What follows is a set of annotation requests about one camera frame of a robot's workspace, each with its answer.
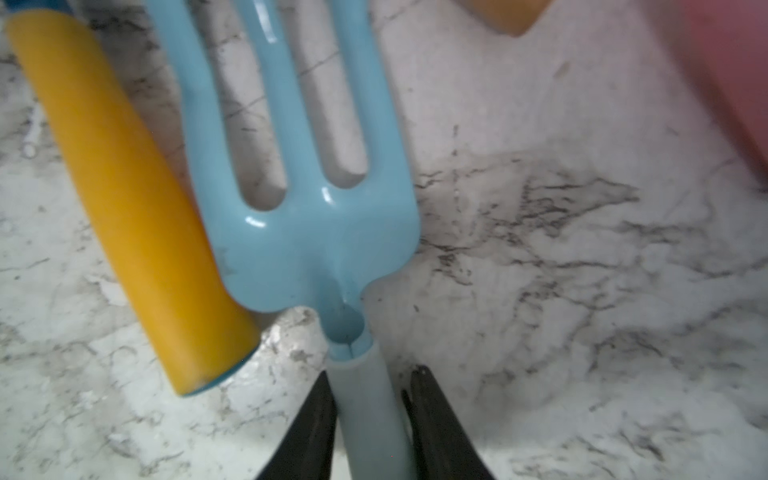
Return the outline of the purple rake pink handle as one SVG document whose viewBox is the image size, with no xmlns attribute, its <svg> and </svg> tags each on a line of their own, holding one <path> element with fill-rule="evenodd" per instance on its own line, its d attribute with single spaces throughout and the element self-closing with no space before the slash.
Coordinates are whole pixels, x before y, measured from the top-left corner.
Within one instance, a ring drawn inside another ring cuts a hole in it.
<svg viewBox="0 0 768 480">
<path fill-rule="evenodd" d="M 654 39 L 762 185 L 767 184 L 767 3 L 638 1 Z"/>
</svg>

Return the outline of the blue rake yellow handle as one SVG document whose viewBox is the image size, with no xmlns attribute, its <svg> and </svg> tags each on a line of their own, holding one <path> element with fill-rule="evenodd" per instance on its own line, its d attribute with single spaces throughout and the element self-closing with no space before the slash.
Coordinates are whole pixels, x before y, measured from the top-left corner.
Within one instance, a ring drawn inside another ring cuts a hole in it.
<svg viewBox="0 0 768 480">
<path fill-rule="evenodd" d="M 227 293 L 193 202 L 65 1 L 10 1 L 4 29 L 90 224 L 175 392 L 219 384 L 260 332 Z"/>
</svg>

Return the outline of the light blue fork white handle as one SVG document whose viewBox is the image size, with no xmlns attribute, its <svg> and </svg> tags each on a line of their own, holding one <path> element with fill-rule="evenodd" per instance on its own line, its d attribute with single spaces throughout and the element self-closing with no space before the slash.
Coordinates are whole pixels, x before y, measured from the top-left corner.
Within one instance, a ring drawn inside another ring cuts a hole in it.
<svg viewBox="0 0 768 480">
<path fill-rule="evenodd" d="M 305 306 L 318 314 L 352 477 L 413 479 L 413 447 L 361 301 L 371 282 L 409 261 L 420 235 L 369 5 L 329 5 L 369 165 L 365 178 L 347 189 L 335 186 L 322 167 L 276 3 L 235 7 L 258 57 L 287 179 L 283 201 L 270 211 L 253 209 L 239 190 L 215 77 L 186 3 L 146 3 L 180 86 L 188 171 L 219 274 L 250 310 Z"/>
</svg>

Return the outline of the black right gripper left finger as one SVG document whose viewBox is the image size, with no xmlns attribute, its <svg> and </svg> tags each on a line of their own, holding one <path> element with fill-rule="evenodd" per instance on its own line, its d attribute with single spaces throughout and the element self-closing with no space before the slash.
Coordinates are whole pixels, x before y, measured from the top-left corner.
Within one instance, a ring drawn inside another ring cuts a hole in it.
<svg viewBox="0 0 768 480">
<path fill-rule="evenodd" d="M 336 424 L 337 408 L 328 375 L 323 371 L 257 479 L 328 480 Z"/>
</svg>

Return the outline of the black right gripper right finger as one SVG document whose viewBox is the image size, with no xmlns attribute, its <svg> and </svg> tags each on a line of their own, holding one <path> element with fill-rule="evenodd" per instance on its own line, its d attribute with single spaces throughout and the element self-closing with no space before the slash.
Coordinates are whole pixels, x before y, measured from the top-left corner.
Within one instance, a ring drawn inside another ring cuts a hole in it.
<svg viewBox="0 0 768 480">
<path fill-rule="evenodd" d="M 401 397 L 419 479 L 494 479 L 427 366 L 413 368 Z"/>
</svg>

